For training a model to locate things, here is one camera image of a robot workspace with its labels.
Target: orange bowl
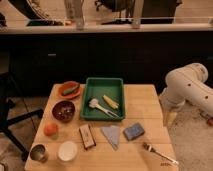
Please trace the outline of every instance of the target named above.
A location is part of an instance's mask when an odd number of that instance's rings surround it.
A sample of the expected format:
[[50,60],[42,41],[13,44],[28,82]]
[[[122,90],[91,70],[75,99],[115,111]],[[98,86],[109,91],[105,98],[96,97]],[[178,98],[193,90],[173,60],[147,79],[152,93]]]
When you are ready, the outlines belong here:
[[64,82],[58,89],[58,95],[63,98],[63,99],[73,99],[77,96],[79,96],[82,92],[82,88],[81,86],[79,86],[78,89],[76,89],[74,92],[68,94],[68,95],[62,95],[62,93],[64,92],[64,90],[67,90],[73,86],[76,86],[77,84],[79,84],[78,82],[76,81],[67,81],[67,82]]

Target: wooden table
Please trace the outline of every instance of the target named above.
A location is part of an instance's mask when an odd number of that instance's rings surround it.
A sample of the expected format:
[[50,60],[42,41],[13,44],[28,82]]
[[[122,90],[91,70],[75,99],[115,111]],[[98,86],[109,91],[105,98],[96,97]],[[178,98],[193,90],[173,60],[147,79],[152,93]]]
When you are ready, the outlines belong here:
[[[121,122],[85,121],[79,118],[82,96],[73,99],[76,111],[73,120],[67,124],[60,123],[52,116],[53,106],[61,101],[57,95],[60,84],[53,86],[47,102],[43,119],[33,145],[42,143],[49,153],[48,161],[39,163],[28,157],[26,171],[177,171],[178,167],[167,160],[142,148],[143,142],[153,145],[158,151],[175,158],[173,147],[166,127],[163,127],[163,116],[158,96],[153,85],[125,85],[126,119]],[[54,121],[59,125],[59,137],[53,140],[43,134],[45,123]],[[124,128],[139,122],[146,133],[143,136],[127,141],[122,133]],[[85,150],[79,133],[79,126],[88,123],[97,143],[96,147]],[[114,150],[100,131],[101,126],[118,125],[120,127],[120,144]],[[74,141],[78,154],[73,161],[64,163],[57,158],[61,143]]]

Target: brush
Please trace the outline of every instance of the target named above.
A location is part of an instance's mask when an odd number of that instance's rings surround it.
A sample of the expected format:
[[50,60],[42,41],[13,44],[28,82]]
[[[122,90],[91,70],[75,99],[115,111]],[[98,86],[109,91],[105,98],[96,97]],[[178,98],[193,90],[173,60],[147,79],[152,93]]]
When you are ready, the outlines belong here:
[[166,155],[164,155],[164,154],[158,152],[158,151],[157,151],[156,149],[154,149],[150,144],[147,144],[147,143],[144,142],[144,143],[143,143],[143,147],[144,147],[147,151],[153,152],[153,153],[155,153],[155,154],[157,154],[157,155],[159,155],[159,156],[161,156],[161,157],[163,157],[163,158],[169,160],[170,162],[172,162],[172,163],[175,164],[175,165],[178,165],[178,164],[179,164],[178,161],[176,161],[176,160],[174,160],[174,159],[172,159],[172,158],[170,158],[170,157],[168,157],[168,156],[166,156]]
[[109,117],[119,117],[116,113],[111,112],[111,111],[105,109],[104,107],[102,107],[98,103],[98,99],[95,99],[95,98],[91,99],[89,101],[89,107],[91,107],[91,108],[97,108],[97,109],[101,110],[102,112],[104,112]]

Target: green tray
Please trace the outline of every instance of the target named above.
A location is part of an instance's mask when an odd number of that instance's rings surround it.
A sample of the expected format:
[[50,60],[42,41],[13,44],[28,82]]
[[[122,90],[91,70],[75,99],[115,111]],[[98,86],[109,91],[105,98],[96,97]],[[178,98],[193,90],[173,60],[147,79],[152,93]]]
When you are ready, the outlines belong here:
[[[112,109],[103,99],[107,95],[117,103],[119,109]],[[119,117],[112,118],[98,109],[89,107],[89,101],[96,98],[104,108],[116,113]],[[83,94],[80,117],[85,120],[120,121],[125,118],[123,80],[121,78],[87,78]]]

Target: chair leg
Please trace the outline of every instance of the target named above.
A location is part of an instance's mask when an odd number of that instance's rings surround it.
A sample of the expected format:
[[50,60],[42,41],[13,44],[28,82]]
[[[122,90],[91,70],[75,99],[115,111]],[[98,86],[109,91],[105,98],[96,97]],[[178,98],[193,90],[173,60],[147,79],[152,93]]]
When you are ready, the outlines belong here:
[[33,112],[29,112],[27,114],[18,116],[16,118],[9,119],[9,120],[7,120],[7,125],[9,127],[10,125],[13,125],[13,124],[15,124],[17,122],[23,121],[23,120],[25,120],[25,119],[27,119],[29,117],[34,116],[34,115],[37,115],[39,118],[42,118],[43,110],[39,109],[39,110],[36,110],[36,111],[33,111]]
[[22,151],[22,160],[26,161],[29,154],[27,149],[16,139],[8,128],[4,129],[3,132]]

